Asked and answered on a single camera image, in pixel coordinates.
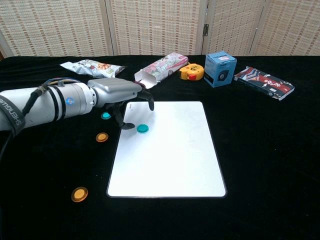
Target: snack bag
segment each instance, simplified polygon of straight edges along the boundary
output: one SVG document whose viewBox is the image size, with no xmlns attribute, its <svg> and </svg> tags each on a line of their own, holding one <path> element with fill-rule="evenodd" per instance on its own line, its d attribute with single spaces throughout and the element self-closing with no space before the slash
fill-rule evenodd
<svg viewBox="0 0 320 240">
<path fill-rule="evenodd" d="M 114 78 L 118 73 L 125 69 L 125 66 L 111 65 L 89 59 L 73 63 L 67 61 L 60 64 L 60 66 L 77 74 L 88 74 L 97 79 Z"/>
</svg>

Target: gray robot arm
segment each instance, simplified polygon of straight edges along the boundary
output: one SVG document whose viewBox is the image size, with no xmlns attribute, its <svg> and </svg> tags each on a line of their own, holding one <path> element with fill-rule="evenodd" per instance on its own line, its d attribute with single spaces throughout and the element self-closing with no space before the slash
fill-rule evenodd
<svg viewBox="0 0 320 240">
<path fill-rule="evenodd" d="M 102 78 L 89 80 L 87 85 L 81 82 L 64 84 L 66 81 L 60 79 L 50 82 L 45 89 L 31 87 L 0 92 L 0 131 L 13 129 L 14 122 L 10 117 L 15 117 L 19 111 L 23 111 L 31 93 L 37 89 L 41 89 L 42 95 L 36 99 L 24 117 L 23 128 L 87 114 L 93 107 L 105 107 L 120 128 L 130 129 L 134 125 L 123 123 L 120 113 L 120 106 L 125 101 L 134 98 L 145 99 L 148 100 L 150 109 L 154 110 L 151 93 L 140 84 L 131 81 Z"/>
</svg>

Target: blue box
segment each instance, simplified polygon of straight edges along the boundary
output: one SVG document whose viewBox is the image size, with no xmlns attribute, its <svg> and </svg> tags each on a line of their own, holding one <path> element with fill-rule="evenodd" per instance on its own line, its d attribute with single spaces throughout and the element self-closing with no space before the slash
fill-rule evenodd
<svg viewBox="0 0 320 240">
<path fill-rule="evenodd" d="M 237 59 L 224 51 L 207 54 L 205 56 L 204 80 L 213 88 L 230 84 L 236 64 Z"/>
</svg>

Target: yellow tape measure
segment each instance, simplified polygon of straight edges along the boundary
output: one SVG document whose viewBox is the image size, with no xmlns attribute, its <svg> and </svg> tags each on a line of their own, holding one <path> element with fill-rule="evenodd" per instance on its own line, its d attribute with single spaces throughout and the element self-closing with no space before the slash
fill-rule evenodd
<svg viewBox="0 0 320 240">
<path fill-rule="evenodd" d="M 184 80 L 198 81 L 204 77 L 205 70 L 196 63 L 189 64 L 180 68 L 180 78 Z"/>
</svg>

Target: orange disc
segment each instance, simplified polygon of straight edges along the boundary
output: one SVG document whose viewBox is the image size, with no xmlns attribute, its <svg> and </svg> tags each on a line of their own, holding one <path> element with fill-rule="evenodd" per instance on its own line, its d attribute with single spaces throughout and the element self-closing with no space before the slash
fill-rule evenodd
<svg viewBox="0 0 320 240">
<path fill-rule="evenodd" d="M 75 203 L 82 202 L 88 196 L 88 189 L 84 186 L 77 187 L 71 193 L 71 200 Z"/>
<path fill-rule="evenodd" d="M 107 141 L 109 138 L 109 135 L 106 134 L 105 132 L 101 132 L 99 133 L 96 137 L 95 137 L 95 140 L 99 143 L 102 143 L 102 142 L 105 142 Z"/>
</svg>

